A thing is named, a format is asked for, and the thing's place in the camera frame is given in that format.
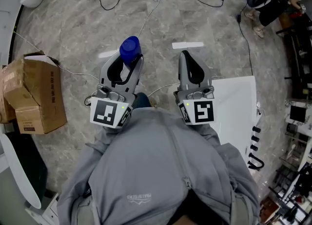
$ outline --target zipper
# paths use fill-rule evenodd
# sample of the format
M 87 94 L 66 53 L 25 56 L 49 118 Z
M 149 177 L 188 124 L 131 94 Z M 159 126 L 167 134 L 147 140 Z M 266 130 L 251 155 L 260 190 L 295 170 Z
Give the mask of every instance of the zipper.
M 163 213 L 163 212 L 166 212 L 166 211 L 168 211 L 168 210 L 170 210 L 170 209 L 172 209 L 172 208 L 174 208 L 174 207 L 176 207 L 176 206 L 178 206 L 178 205 L 180 206 L 180 205 L 181 205 L 181 202 L 178 202 L 178 203 L 176 203 L 176 204 L 173 204 L 173 205 L 171 205 L 171 206 L 169 206 L 169 207 L 167 207 L 167 208 L 163 208 L 163 209 L 161 209 L 161 210 L 156 210 L 156 211 L 154 211 L 154 212 L 150 212 L 150 213 L 148 213 L 148 215 L 144 215 L 144 216 L 140 217 L 140 218 L 137 219 L 137 220 L 132 220 L 132 221 L 126 222 L 126 223 L 124 223 L 124 224 L 125 224 L 125 225 L 139 224 L 139 223 L 141 223 L 141 222 L 143 222 L 143 221 L 145 221 L 145 220 L 147 220 L 147 219 L 153 218 L 153 217 L 156 216 L 156 215 L 159 215 L 159 214 L 161 214 L 161 213 Z
M 162 124 L 164 124 L 164 129 L 168 135 L 168 138 L 171 141 L 171 144 L 173 146 L 174 158 L 175 158 L 176 165 L 179 169 L 181 179 L 183 180 L 186 188 L 188 190 L 190 190 L 192 188 L 192 183 L 191 183 L 191 180 L 187 174 L 186 167 L 183 163 L 182 153 L 181 153 L 180 148 L 177 144 L 176 137 L 173 134 L 173 132 L 171 130 L 169 130 L 168 127 L 166 126 L 165 119 L 163 118 L 163 114 L 161 112 L 158 112 L 158 113 L 159 113 L 159 117 L 162 121 Z

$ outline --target white cable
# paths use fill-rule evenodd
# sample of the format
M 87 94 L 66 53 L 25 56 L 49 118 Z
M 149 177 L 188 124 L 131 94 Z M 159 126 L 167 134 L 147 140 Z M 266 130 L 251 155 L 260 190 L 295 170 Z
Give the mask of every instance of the white cable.
M 264 108 L 258 108 L 258 112 L 261 114 L 261 111 L 260 111 L 260 110 L 263 110 L 264 117 L 265 117 L 264 121 L 265 121 L 265 123 L 266 123 L 266 125 L 267 125 L 267 127 L 264 129 L 264 131 L 261 131 L 261 132 L 262 132 L 262 133 L 266 133 L 266 132 L 270 129 L 270 122 L 267 120 L 267 115 L 266 115 L 266 113 L 265 113 Z
M 141 30 L 140 30 L 140 32 L 139 32 L 139 34 L 138 34 L 138 36 L 137 37 L 139 37 L 140 36 L 140 34 L 141 34 L 141 32 L 142 32 L 142 30 L 143 30 L 143 28 L 144 28 L 144 26 L 145 26 L 145 23 L 146 23 L 146 21 L 147 21 L 147 19 L 148 19 L 148 17 L 150 17 L 150 15 L 151 15 L 151 13 L 157 8 L 157 6 L 159 5 L 159 3 L 160 3 L 160 0 L 158 0 L 158 3 L 157 3 L 157 5 L 155 6 L 155 8 L 154 9 L 152 9 L 152 11 L 148 14 L 148 16 L 147 16 L 147 18 L 145 19 L 145 22 L 144 22 L 144 24 L 143 24 L 143 26 L 142 26 L 142 28 L 141 28 Z
M 32 43 L 30 43 L 30 42 L 29 42 L 27 39 L 25 39 L 23 36 L 21 36 L 20 34 L 16 33 L 15 31 L 13 31 L 13 33 L 17 34 L 19 37 L 21 37 L 23 40 L 25 40 L 28 44 L 30 44 L 31 46 L 33 46 L 34 48 L 36 48 L 38 51 L 40 51 L 39 48 L 37 48 L 37 47 L 36 47 L 35 45 L 33 45 Z M 57 65 L 57 66 L 58 66 L 59 68 L 65 70 L 65 71 L 67 71 L 67 72 L 73 74 L 73 75 L 89 75 L 89 76 L 93 77 L 94 79 L 97 79 L 97 80 L 98 80 L 98 78 L 96 78 L 95 76 L 93 76 L 93 75 L 91 75 L 91 74 L 73 73 L 73 72 L 71 72 L 71 71 L 69 71 L 69 70 L 67 70 L 67 69 L 65 69 L 65 68 L 60 67 L 59 65 Z
M 62 68 L 62 67 L 60 67 L 60 66 L 58 66 L 58 67 L 61 68 L 61 69 L 63 69 L 63 70 L 65 70 L 65 71 L 67 71 L 67 72 L 69 72 L 69 73 L 71 73 L 71 74 L 73 74 L 73 75 L 89 75 L 89 76 L 93 77 L 94 79 L 97 79 L 97 80 L 98 80 L 98 78 L 96 78 L 95 76 L 93 76 L 93 75 L 91 75 L 91 74 L 73 73 L 73 72 L 71 72 L 71 71 L 69 71 L 69 70 L 67 70 L 67 69 L 65 69 L 65 68 Z
M 150 97 L 152 94 L 156 93 L 156 92 L 159 91 L 160 89 L 163 89 L 164 87 L 170 87 L 170 86 L 177 85 L 177 84 L 180 84 L 180 83 L 174 83 L 174 84 L 165 85 L 165 86 L 160 87 L 160 88 L 158 88 L 157 90 L 153 91 L 150 95 L 147 95 L 147 96 Z
M 17 34 L 19 37 L 21 37 L 23 40 L 25 40 L 28 44 L 30 44 L 31 46 L 33 46 L 34 48 L 36 48 L 38 51 L 40 51 L 39 48 L 37 48 L 35 45 L 31 44 L 28 40 L 26 40 L 23 36 L 21 36 L 20 34 L 16 33 L 14 30 L 13 30 L 13 33 Z
M 222 77 L 222 76 L 212 76 L 212 78 L 222 78 L 223 79 L 224 77 Z M 165 86 L 160 87 L 157 90 L 153 91 L 150 95 L 147 95 L 147 96 L 150 97 L 152 94 L 156 93 L 160 89 L 163 89 L 164 87 L 170 87 L 170 86 L 177 85 L 177 84 L 180 84 L 180 83 L 174 83 L 174 84 L 165 85 Z

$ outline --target blue plastic bottle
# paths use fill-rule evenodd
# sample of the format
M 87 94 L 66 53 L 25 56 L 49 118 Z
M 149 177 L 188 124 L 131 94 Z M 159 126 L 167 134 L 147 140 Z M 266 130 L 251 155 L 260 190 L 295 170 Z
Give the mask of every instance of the blue plastic bottle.
M 119 52 L 123 63 L 128 69 L 131 69 L 131 66 L 133 65 L 132 62 L 141 55 L 141 46 L 138 38 L 136 36 L 130 36 L 125 39 L 119 48 Z

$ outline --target white panel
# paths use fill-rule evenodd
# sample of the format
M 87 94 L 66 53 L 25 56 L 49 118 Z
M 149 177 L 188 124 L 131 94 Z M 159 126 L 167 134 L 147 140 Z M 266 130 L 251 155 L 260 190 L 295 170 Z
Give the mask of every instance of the white panel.
M 172 48 L 173 49 L 187 48 L 187 43 L 186 42 L 173 42 Z
M 56 215 L 58 215 L 57 204 L 58 204 L 57 200 L 54 200 L 53 203 L 52 203 L 52 205 L 51 205 L 51 209 L 52 209 L 52 211 L 53 211 Z
M 42 217 L 51 225 L 59 225 L 58 216 L 50 208 L 43 213 Z
M 252 128 L 256 123 L 256 87 L 254 76 L 213 81 L 214 97 L 219 99 L 217 121 L 211 127 L 221 144 L 231 143 L 249 160 Z
M 0 173 L 9 168 L 8 162 L 6 161 L 6 157 L 3 154 L 0 155 Z
M 39 214 L 35 213 L 32 210 L 29 210 L 28 208 L 25 209 L 26 212 L 38 223 L 41 225 L 50 225 L 42 216 Z
M 187 42 L 188 48 L 197 48 L 197 47 L 203 47 L 203 46 L 204 46 L 203 42 Z
M 18 156 L 15 153 L 13 145 L 7 135 L 1 134 L 0 141 L 5 153 L 10 170 L 14 176 L 14 179 L 19 187 L 19 190 L 25 197 L 25 199 L 35 208 L 41 208 L 41 202 L 30 184 L 23 167 L 20 164 Z

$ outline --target black shorts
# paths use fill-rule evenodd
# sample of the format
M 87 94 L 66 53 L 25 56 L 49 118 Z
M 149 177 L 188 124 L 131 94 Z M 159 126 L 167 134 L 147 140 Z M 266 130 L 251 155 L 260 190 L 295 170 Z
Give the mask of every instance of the black shorts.
M 259 20 L 263 26 L 268 26 L 278 18 L 288 7 L 286 0 L 271 0 L 261 8 L 256 8 L 260 12 Z

